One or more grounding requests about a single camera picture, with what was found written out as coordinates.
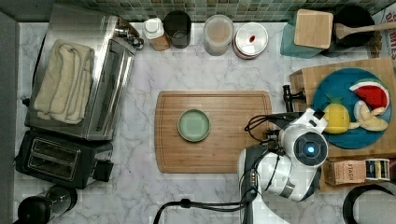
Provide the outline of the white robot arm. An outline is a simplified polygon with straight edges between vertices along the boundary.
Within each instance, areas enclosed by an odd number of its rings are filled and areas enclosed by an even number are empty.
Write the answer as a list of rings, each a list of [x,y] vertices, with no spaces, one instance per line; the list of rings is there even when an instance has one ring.
[[[237,161],[243,203],[240,224],[288,224],[267,207],[263,194],[293,202],[307,199],[318,186],[319,167],[328,156],[328,144],[322,135],[327,126],[323,111],[308,108],[304,112],[256,116],[246,130],[264,121],[278,127],[277,137],[244,148]]]

